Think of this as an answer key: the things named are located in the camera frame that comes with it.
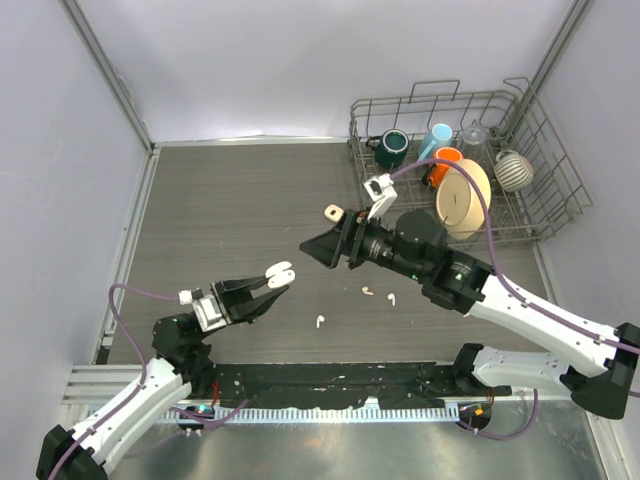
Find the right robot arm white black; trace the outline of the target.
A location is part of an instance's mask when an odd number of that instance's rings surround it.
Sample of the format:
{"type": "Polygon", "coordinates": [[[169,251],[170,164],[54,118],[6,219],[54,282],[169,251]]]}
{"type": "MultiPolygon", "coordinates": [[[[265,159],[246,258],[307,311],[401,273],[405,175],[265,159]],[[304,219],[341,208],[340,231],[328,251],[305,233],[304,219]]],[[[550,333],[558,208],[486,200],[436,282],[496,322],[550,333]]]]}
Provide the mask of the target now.
{"type": "Polygon", "coordinates": [[[374,263],[415,281],[441,308],[493,322],[541,346],[539,352],[504,352],[464,345],[451,371],[460,393],[522,386],[567,395],[601,417],[623,418],[638,364],[638,327],[600,324],[532,294],[497,267],[449,247],[444,228],[426,211],[404,213],[388,229],[364,211],[347,210],[300,249],[329,269],[341,258],[351,269],[374,263]]]}

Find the beige plate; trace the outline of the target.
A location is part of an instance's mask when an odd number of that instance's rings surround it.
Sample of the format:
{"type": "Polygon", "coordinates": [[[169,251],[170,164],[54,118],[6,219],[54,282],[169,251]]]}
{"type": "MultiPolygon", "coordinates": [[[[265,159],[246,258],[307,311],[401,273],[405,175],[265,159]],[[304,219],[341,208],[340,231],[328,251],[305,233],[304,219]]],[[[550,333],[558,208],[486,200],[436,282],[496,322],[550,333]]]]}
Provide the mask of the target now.
{"type": "MultiPolygon", "coordinates": [[[[487,207],[491,203],[491,185],[484,169],[474,160],[457,162],[475,181],[487,207]]],[[[457,169],[450,167],[436,192],[436,211],[448,234],[466,240],[484,224],[484,213],[472,185],[457,169]]]]}

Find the orange mug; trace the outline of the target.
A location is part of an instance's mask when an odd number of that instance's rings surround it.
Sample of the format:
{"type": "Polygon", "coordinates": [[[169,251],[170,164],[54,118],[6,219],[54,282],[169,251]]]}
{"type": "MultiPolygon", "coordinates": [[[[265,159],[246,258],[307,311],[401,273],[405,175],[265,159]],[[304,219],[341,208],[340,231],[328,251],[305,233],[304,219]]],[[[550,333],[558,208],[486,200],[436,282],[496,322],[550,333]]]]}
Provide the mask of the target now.
{"type": "MultiPolygon", "coordinates": [[[[454,147],[441,147],[434,152],[433,158],[438,160],[447,160],[450,162],[458,162],[464,158],[464,155],[460,150],[454,147]]],[[[421,183],[424,186],[431,188],[439,187],[449,168],[450,166],[448,164],[434,164],[430,167],[430,170],[422,176],[421,183]]]]}

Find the white charging case gold trim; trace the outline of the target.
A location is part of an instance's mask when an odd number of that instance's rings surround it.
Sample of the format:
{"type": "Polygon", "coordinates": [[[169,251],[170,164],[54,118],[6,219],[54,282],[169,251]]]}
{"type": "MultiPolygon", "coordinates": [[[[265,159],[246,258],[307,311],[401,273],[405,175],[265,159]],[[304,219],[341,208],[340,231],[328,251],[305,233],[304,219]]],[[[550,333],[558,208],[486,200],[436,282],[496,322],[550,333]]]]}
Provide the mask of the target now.
{"type": "Polygon", "coordinates": [[[265,271],[267,286],[271,290],[290,285],[296,278],[293,265],[289,261],[278,262],[265,271]]]}

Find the beige charging case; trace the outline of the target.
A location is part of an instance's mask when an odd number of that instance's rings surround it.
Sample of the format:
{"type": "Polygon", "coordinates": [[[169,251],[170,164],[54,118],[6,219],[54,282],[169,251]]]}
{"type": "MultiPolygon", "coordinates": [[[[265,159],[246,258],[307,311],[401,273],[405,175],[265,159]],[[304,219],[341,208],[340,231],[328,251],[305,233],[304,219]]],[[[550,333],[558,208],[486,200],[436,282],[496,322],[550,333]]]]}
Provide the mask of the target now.
{"type": "Polygon", "coordinates": [[[344,210],[334,204],[328,205],[324,210],[324,217],[332,223],[338,223],[344,215],[344,210]]]}

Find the clear glass cup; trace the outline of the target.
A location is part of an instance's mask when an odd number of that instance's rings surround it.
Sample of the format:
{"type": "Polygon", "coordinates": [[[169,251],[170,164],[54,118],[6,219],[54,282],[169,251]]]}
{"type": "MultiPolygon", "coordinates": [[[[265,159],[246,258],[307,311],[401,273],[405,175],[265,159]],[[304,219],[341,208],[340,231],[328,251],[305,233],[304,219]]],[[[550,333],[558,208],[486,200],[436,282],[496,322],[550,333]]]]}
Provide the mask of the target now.
{"type": "Polygon", "coordinates": [[[477,120],[461,130],[458,149],[465,158],[480,163],[485,158],[486,144],[487,132],[477,120]]]}

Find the dark green mug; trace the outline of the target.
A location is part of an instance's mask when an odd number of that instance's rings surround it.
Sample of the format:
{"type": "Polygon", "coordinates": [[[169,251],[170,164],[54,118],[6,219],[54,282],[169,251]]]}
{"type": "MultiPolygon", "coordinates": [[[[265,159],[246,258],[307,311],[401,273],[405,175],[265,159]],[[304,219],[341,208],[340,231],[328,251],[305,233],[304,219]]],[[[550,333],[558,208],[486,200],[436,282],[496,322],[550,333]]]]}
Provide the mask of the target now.
{"type": "Polygon", "coordinates": [[[384,171],[398,168],[405,160],[409,138],[401,130],[389,129],[367,139],[365,146],[374,154],[376,164],[384,171]]]}

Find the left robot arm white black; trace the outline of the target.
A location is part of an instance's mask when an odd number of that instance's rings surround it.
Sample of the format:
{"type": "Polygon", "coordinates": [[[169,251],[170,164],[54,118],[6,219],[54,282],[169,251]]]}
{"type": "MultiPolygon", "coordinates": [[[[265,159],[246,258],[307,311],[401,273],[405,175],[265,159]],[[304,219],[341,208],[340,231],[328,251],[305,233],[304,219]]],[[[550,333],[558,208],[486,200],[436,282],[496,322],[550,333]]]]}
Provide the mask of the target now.
{"type": "Polygon", "coordinates": [[[188,397],[210,393],[216,370],[205,338],[264,315],[295,280],[291,263],[279,262],[260,276],[222,280],[209,292],[182,290],[172,301],[189,312],[159,319],[152,329],[155,355],[141,362],[140,374],[96,413],[44,437],[39,479],[106,479],[130,448],[162,414],[188,397]]]}

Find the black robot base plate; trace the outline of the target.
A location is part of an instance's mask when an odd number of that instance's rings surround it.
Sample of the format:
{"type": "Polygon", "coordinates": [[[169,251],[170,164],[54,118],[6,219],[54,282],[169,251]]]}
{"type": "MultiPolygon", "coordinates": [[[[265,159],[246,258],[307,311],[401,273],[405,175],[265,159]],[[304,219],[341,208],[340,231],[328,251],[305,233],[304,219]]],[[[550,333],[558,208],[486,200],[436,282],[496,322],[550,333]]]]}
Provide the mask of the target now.
{"type": "Polygon", "coordinates": [[[344,410],[362,408],[373,397],[384,410],[441,407],[446,398],[506,397],[509,386],[484,387],[436,362],[217,364],[182,366],[176,371],[192,384],[191,399],[218,395],[234,408],[344,410]]]}

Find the light blue mug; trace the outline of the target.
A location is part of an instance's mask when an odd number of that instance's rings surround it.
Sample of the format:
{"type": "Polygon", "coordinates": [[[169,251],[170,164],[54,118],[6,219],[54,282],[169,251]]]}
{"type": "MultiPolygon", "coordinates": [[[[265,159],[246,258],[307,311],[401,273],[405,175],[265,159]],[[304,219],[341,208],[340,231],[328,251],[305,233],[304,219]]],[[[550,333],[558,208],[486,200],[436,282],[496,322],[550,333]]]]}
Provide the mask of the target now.
{"type": "Polygon", "coordinates": [[[425,159],[432,158],[439,148],[450,146],[452,141],[452,128],[444,123],[435,124],[420,143],[417,161],[421,162],[425,159]]]}

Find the grey striped mug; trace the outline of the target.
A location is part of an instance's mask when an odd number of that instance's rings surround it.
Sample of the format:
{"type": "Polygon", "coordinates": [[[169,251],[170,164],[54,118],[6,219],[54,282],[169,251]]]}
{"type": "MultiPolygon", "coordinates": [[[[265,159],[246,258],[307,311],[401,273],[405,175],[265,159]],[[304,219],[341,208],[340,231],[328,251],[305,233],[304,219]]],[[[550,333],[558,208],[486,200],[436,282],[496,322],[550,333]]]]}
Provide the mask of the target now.
{"type": "Polygon", "coordinates": [[[502,150],[496,155],[494,175],[505,192],[514,193],[528,187],[534,179],[531,163],[514,150],[502,150]]]}

